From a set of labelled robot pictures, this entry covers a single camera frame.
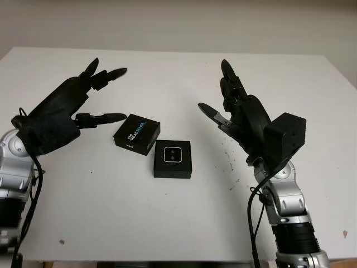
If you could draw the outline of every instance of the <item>realsense box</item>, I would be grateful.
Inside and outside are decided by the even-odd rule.
[[[114,141],[119,147],[147,155],[159,134],[159,122],[130,114],[114,134]]]

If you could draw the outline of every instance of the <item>camera image on box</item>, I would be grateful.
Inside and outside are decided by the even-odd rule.
[[[190,179],[191,174],[192,160],[189,141],[156,141],[155,178]]]

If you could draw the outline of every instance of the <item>black box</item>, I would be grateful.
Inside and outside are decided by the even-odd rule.
[[[114,141],[119,147],[147,155],[159,134],[159,122],[130,114],[114,134]]]
[[[155,178],[190,179],[191,174],[192,160],[189,141],[156,141]]]

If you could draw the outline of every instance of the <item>robotic hand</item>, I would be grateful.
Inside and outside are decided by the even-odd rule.
[[[199,108],[235,139],[248,154],[247,164],[254,167],[258,186],[248,201],[248,225],[255,267],[260,267],[253,231],[251,207],[255,195],[266,208],[278,248],[279,268],[327,268],[329,259],[320,250],[301,190],[296,184],[295,168],[290,158],[305,143],[306,120],[284,113],[271,121],[259,99],[247,95],[226,60],[222,61],[220,81],[223,106],[231,113],[225,119],[205,103]]]
[[[0,139],[0,266],[21,267],[22,264],[18,249],[30,226],[44,173],[36,157],[67,145],[80,136],[81,128],[126,118],[122,113],[96,117],[82,113],[77,114],[75,120],[71,119],[88,99],[87,92],[91,88],[100,90],[127,71],[126,68],[109,73],[103,70],[94,75],[98,64],[97,58],[79,76],[64,81],[29,115],[20,108],[20,115],[11,121],[16,129]],[[36,193],[32,196],[36,183]],[[21,214],[29,196],[31,205],[20,228]]]

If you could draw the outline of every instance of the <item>wire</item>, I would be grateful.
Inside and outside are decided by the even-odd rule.
[[[253,261],[254,261],[254,267],[255,268],[260,268],[260,262],[259,262],[259,256],[258,256],[258,251],[257,251],[257,245],[255,244],[255,235],[253,231],[253,223],[252,223],[252,203],[255,195],[258,194],[259,190],[261,187],[273,177],[272,173],[271,175],[268,175],[265,177],[257,187],[254,188],[252,193],[250,194],[249,200],[248,200],[248,206],[247,206],[247,216],[248,216],[248,226],[249,226],[249,234],[250,234],[250,242],[252,244],[252,255],[253,255]]]
[[[36,183],[37,183],[37,179],[38,179],[38,176],[33,178],[33,183],[32,183],[32,188],[34,188],[36,186]],[[32,194],[32,188],[30,190],[30,199],[31,201],[33,201],[33,194]]]
[[[255,189],[255,187],[250,187],[249,190],[252,192],[253,190]],[[256,195],[260,196],[262,195],[263,193],[259,190]],[[262,210],[260,211],[260,215],[259,215],[259,219],[258,219],[258,223],[257,223],[257,226],[255,228],[255,231],[254,231],[254,239],[257,237],[257,233],[258,233],[258,229],[259,229],[259,225],[260,225],[260,222],[262,220],[262,217],[263,217],[263,213],[264,213],[264,208],[265,208],[265,205],[263,203],[262,205]]]
[[[260,211],[260,215],[259,215],[259,219],[258,219],[258,223],[257,223],[257,226],[255,228],[255,231],[254,231],[254,239],[257,238],[257,233],[258,233],[258,229],[259,229],[259,225],[260,225],[260,221],[262,220],[262,217],[263,217],[263,212],[264,212],[264,208],[266,206],[263,204],[262,205],[262,210]]]
[[[20,116],[27,116],[25,110],[22,109],[21,107],[18,109],[18,112],[20,113]]]
[[[36,192],[35,192],[35,196],[31,199],[30,208],[28,209],[28,212],[26,214],[26,218],[23,221],[23,225],[22,225],[22,229],[21,229],[21,235],[20,235],[20,241],[17,244],[17,246],[15,247],[14,256],[17,255],[18,249],[19,249],[22,241],[25,239],[26,234],[28,232],[28,229],[30,227],[31,220],[32,220],[32,217],[33,217],[33,214],[35,212],[36,205],[37,205],[38,197],[40,196],[42,183],[43,183],[43,180],[44,180],[44,171],[42,170],[40,162],[38,161],[38,159],[35,156],[30,155],[30,157],[32,158],[32,160],[34,161],[34,163],[35,163],[35,165],[37,167],[38,184],[37,184],[37,189],[36,189]]]

